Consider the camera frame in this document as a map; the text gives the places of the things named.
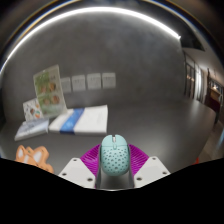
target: mouse perforated shell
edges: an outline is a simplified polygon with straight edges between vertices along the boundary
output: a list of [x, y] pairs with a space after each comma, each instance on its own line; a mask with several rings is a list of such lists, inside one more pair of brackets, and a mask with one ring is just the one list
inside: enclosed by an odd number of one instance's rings
[[108, 176], [120, 176], [129, 170], [129, 148], [122, 136], [104, 138], [101, 144], [101, 167]]

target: floor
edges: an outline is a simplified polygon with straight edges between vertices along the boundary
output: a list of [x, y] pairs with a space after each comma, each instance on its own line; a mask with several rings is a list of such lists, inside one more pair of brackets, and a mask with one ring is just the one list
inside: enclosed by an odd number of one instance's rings
[[224, 158], [223, 140], [224, 125], [220, 121], [218, 121], [218, 123], [214, 125], [209, 139], [199, 156], [199, 163]]

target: book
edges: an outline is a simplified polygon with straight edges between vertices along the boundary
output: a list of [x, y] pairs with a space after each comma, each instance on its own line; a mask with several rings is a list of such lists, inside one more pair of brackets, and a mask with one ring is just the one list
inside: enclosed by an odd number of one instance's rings
[[61, 87], [59, 66], [47, 68], [33, 76], [34, 87], [44, 118], [55, 118], [67, 111]]
[[37, 98], [23, 103], [23, 110], [26, 121], [43, 118], [43, 114]]
[[49, 126], [49, 131], [75, 135], [104, 135], [107, 133], [107, 105], [68, 109]]
[[49, 119], [25, 121], [19, 127], [15, 141], [31, 138], [48, 132]]

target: computer mouse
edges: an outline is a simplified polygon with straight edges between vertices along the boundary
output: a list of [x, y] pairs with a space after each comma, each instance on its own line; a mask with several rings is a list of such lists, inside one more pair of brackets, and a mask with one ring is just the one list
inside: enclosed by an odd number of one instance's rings
[[108, 176], [121, 176], [129, 170], [129, 148], [126, 140], [120, 136], [106, 136], [100, 149], [101, 167]]

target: poster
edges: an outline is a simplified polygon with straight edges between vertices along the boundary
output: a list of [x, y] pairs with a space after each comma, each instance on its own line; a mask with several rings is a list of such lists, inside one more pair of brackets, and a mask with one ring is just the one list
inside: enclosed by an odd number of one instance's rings
[[34, 75], [34, 86], [45, 118], [53, 118], [67, 111], [58, 65]]
[[33, 99], [23, 103], [23, 110], [26, 121], [43, 118], [43, 114], [37, 99]]

